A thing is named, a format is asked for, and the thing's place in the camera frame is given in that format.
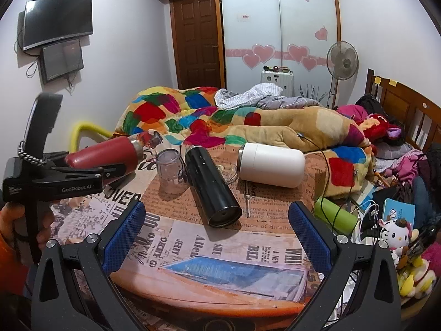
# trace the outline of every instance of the blue gripper pad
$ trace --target blue gripper pad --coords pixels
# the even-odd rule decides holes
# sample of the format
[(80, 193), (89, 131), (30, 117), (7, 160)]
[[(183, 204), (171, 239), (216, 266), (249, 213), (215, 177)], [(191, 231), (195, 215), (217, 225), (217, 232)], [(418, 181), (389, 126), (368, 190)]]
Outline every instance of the blue gripper pad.
[(303, 203), (301, 203), (302, 207), (299, 206), (299, 203), (301, 202), (294, 202), (289, 206), (289, 223), (299, 238), (314, 270), (327, 276), (332, 268), (331, 251), (314, 227), (314, 221), (310, 220), (314, 216)]
[[(126, 209), (132, 207), (132, 205), (132, 210), (128, 212), (128, 215), (104, 248), (102, 268), (107, 276), (120, 269), (146, 219), (146, 207), (144, 204), (140, 201), (129, 203)], [(117, 222), (120, 218), (112, 220), (110, 223)]]

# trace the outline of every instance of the wall-mounted tv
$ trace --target wall-mounted tv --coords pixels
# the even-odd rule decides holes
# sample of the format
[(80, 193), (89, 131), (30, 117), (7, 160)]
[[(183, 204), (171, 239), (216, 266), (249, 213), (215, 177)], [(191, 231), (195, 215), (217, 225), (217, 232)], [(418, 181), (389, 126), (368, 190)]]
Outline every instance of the wall-mounted tv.
[(92, 33), (92, 0), (26, 2), (23, 50)]

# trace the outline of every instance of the white wall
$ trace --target white wall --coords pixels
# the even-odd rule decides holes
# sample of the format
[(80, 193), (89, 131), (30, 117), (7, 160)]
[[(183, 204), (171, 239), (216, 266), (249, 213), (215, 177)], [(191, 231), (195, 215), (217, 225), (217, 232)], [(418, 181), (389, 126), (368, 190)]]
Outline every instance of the white wall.
[(339, 0), (341, 37), (359, 55), (358, 74), (339, 83), (338, 105), (364, 94), (367, 69), (441, 105), (441, 36), (419, 0)]
[(171, 32), (171, 14), (170, 14), (170, 0), (163, 0), (164, 3), (164, 18), (165, 18), (165, 35), (167, 38), (168, 62), (171, 75), (171, 87), (178, 89), (178, 77), (176, 74), (175, 64), (175, 50), (173, 48), (173, 35)]
[(0, 20), (0, 171), (17, 153), (27, 117), (39, 92), (64, 95), (47, 151), (67, 150), (75, 122), (88, 120), (109, 130), (139, 91), (172, 86), (161, 0), (92, 0), (93, 35), (81, 39), (84, 69), (68, 93), (64, 79), (42, 86), (38, 71), (26, 78), (33, 58), (14, 51), (18, 14), (26, 0), (14, 0)]

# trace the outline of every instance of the wooden headboard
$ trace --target wooden headboard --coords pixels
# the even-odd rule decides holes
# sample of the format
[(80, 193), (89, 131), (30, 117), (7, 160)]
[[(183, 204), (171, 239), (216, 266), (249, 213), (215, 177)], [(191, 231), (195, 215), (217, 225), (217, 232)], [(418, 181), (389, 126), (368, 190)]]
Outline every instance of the wooden headboard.
[(404, 123), (406, 142), (414, 148), (425, 152), (432, 142), (441, 142), (441, 108), (417, 91), (368, 70), (365, 94)]

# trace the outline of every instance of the hello kitty plush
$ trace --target hello kitty plush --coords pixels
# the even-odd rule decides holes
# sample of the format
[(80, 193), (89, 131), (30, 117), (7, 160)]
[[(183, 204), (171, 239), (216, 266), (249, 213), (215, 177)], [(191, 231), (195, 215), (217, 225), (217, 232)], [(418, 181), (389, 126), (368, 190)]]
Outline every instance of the hello kitty plush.
[(393, 263), (397, 267), (400, 256), (407, 252), (407, 246), (412, 238), (411, 224), (404, 218), (391, 220), (388, 215), (386, 221), (378, 220), (378, 225), (381, 227), (380, 239), (388, 243)]

